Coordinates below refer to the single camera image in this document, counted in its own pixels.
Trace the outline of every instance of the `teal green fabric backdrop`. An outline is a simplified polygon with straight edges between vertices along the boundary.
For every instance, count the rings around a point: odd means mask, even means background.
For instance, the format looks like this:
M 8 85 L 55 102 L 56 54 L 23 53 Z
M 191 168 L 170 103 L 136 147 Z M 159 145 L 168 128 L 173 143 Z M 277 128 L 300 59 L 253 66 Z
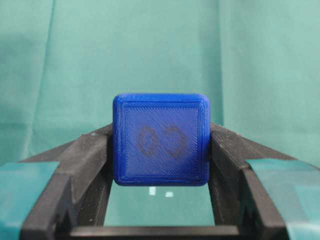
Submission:
M 319 9 L 320 0 L 1 0 L 0 165 L 111 123 L 119 93 L 149 92 L 205 94 L 213 122 L 320 166 Z

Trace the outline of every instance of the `green cloth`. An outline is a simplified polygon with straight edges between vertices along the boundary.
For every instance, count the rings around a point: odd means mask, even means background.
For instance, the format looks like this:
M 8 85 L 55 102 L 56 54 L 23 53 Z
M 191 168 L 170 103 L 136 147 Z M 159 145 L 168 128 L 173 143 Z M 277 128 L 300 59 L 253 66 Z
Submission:
M 0 166 L 0 239 L 19 240 L 26 217 L 58 165 L 51 161 Z
M 319 0 L 2 0 L 0 165 L 109 124 L 119 93 L 149 92 L 205 94 L 213 122 L 320 166 L 319 9 Z
M 320 171 L 299 160 L 247 162 L 281 214 L 290 239 L 320 239 Z

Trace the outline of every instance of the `blue 3d printed cube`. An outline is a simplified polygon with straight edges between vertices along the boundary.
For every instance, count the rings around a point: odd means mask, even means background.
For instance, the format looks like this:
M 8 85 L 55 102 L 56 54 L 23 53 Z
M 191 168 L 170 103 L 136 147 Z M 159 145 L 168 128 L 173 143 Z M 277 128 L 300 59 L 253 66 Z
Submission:
M 113 100 L 113 175 L 119 185 L 208 182 L 210 103 L 202 94 L 120 94 Z

